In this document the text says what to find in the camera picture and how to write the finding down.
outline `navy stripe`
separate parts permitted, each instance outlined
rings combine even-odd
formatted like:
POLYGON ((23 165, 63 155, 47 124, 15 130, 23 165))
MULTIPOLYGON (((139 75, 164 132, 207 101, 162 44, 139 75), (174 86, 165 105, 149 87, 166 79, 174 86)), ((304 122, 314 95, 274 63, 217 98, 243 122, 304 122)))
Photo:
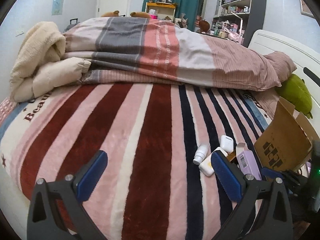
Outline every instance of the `navy stripe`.
POLYGON ((235 95, 232 93, 232 91, 230 89, 227 89, 227 91, 229 92, 229 95, 232 97, 233 101, 236 103, 236 105, 238 106, 241 114, 243 115, 243 117, 245 118, 245 120, 247 121, 249 127, 251 128, 254 136, 256 139, 259 138, 259 135, 257 133, 257 130, 255 129, 253 122, 251 121, 251 119, 249 118, 249 116, 246 114, 246 112, 243 110, 242 106, 240 105, 239 101, 236 99, 235 95))
POLYGON ((7 130, 7 128, 10 126, 12 121, 17 117, 18 114, 27 106, 28 102, 19 103, 15 109, 7 116, 7 118, 3 121, 1 127, 0 127, 0 143, 1 140, 7 130))
POLYGON ((216 97, 212 93, 212 90, 210 88, 207 88, 206 91, 207 91, 207 93, 208 93, 208 95, 210 97, 211 102, 213 103, 214 108, 216 109, 216 112, 217 112, 219 118, 221 119, 221 122, 222 122, 223 127, 224 127, 225 134, 233 139, 233 148, 235 149, 237 143, 236 143, 235 136, 233 135, 233 131, 231 129, 231 126, 229 124, 229 121, 228 121, 226 115, 224 114, 221 106, 219 105, 216 97))
POLYGON ((259 122, 259 120, 257 119, 257 117, 255 116, 254 112, 252 111, 251 107, 248 105, 248 103, 244 100, 243 96, 237 91, 237 90, 233 90, 238 97, 240 98, 240 100, 242 101, 242 103, 245 105, 245 107, 248 109, 249 113, 251 114, 251 116, 253 117, 254 122, 256 123, 256 125, 259 127, 261 132, 264 132, 264 128, 262 127, 261 123, 259 122))
POLYGON ((228 98, 226 97, 224 91, 219 88, 219 89, 218 89, 218 92, 219 92, 220 95, 222 96, 222 98, 223 98, 223 100, 225 101, 226 105, 228 106, 231 114, 233 115, 234 119, 236 120, 236 122, 237 122, 237 124, 238 124, 238 126, 239 126, 239 128, 240 128, 240 130, 241 130, 241 133, 242 133, 242 136, 243 136, 243 138, 244 138, 244 141, 245 141, 245 143, 246 143, 247 146, 248 146, 248 149, 253 152, 253 155, 254 155, 254 157, 255 157, 255 159, 256 159, 256 162, 257 162, 257 164, 258 164, 258 167, 259 167, 259 169, 261 169, 262 166, 261 166, 260 160, 259 160, 259 158, 258 158, 258 156, 257 156, 257 153, 256 153, 256 151, 255 151, 255 149, 254 149, 253 143, 252 143, 252 141, 251 141, 251 139, 250 139, 250 137, 249 137, 249 135, 248 135, 248 133, 247 133, 247 130, 245 129, 243 123, 241 122, 241 120, 240 120, 240 118, 239 118, 236 110, 233 108, 233 106, 232 106, 231 103, 229 102, 229 100, 228 100, 228 98))
POLYGON ((185 86, 179 86, 187 161, 187 232, 186 240, 201 240, 204 214, 200 170, 193 164, 197 150, 196 131, 185 86))
MULTIPOLYGON (((205 125, 207 127, 211 150, 213 151, 215 148, 219 147, 220 145, 216 126, 214 125, 209 109, 205 104, 200 88, 194 87, 194 91, 195 91, 196 98, 198 100, 198 103, 204 118, 205 125)), ((222 187, 218 177, 217 177, 217 186, 218 186, 219 202, 220 202, 220 223, 221 225, 223 225, 227 221, 233 209, 232 209, 232 203, 228 198, 228 195, 226 194, 224 188, 222 187)))

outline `printed logo on box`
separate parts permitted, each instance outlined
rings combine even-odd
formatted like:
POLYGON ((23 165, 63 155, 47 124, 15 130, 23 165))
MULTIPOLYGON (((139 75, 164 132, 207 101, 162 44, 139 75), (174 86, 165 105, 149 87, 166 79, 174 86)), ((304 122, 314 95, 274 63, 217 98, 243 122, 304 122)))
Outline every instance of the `printed logo on box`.
POLYGON ((275 148, 272 143, 266 142, 263 145, 263 150, 265 156, 267 156, 269 159, 269 166, 272 167, 273 170, 276 167, 279 168, 283 164, 283 161, 280 159, 278 155, 277 148, 275 148))

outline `white bed headboard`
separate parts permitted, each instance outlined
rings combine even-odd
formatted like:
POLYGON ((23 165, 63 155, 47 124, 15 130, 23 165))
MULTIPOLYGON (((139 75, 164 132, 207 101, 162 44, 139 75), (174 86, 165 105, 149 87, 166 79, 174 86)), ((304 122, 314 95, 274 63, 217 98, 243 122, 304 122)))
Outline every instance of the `white bed headboard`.
POLYGON ((248 48, 262 55, 276 50, 281 51, 294 61, 297 65, 294 73, 305 81, 312 97, 313 119, 309 121, 320 135, 320 83, 316 84, 317 77, 320 77, 320 54, 300 42, 264 30, 257 30, 254 33, 248 48))

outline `bottle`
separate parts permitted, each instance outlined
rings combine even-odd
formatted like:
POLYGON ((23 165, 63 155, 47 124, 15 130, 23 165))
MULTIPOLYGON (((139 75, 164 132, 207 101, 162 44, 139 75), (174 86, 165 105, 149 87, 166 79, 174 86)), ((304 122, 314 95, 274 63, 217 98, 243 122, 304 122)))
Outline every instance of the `bottle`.
POLYGON ((198 147, 195 157, 193 159, 193 163, 195 165, 199 165, 204 158, 207 156, 209 149, 209 143, 201 143, 200 146, 198 147))

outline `cardboard box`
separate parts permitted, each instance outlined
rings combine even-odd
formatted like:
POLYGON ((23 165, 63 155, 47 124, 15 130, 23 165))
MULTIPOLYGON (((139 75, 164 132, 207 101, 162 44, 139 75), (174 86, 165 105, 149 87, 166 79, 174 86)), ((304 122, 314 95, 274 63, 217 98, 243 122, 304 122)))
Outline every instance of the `cardboard box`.
POLYGON ((254 144, 263 167, 300 169, 310 159, 312 140, 319 140, 304 114, 294 118, 294 105, 280 98, 273 121, 254 144))

